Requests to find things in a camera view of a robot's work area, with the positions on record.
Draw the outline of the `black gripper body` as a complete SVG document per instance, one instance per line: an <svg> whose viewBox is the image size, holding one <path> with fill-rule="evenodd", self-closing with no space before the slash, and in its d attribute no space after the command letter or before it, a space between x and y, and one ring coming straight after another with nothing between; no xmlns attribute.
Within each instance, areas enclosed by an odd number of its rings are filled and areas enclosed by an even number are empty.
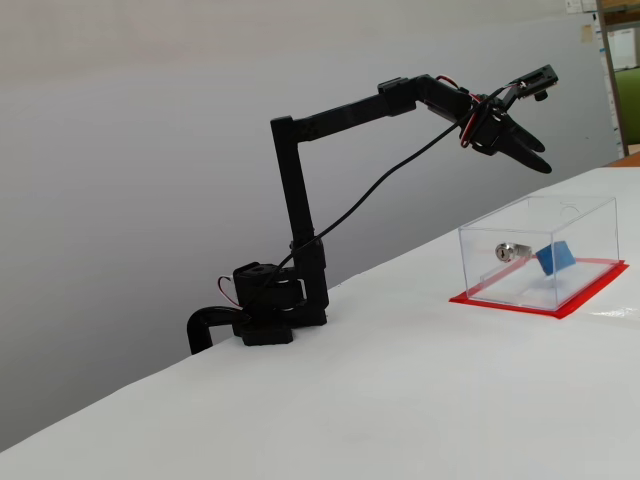
<svg viewBox="0 0 640 480"><path fill-rule="evenodd" d="M496 140L506 136L506 116L510 105L500 98L475 97L474 112L466 124L466 146L492 156L498 153Z"/></svg>

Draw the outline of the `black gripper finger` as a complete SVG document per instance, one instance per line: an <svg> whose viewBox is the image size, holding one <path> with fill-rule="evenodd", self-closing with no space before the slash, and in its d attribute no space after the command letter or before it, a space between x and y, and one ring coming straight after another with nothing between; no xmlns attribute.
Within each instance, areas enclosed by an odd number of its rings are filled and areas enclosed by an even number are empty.
<svg viewBox="0 0 640 480"><path fill-rule="evenodd" d="M552 167L520 140L507 135L496 140L496 150L521 165L542 174L550 174Z"/></svg>
<svg viewBox="0 0 640 480"><path fill-rule="evenodd" d="M534 135L518 124L510 115L506 116L506 145L514 150L544 151L545 146Z"/></svg>

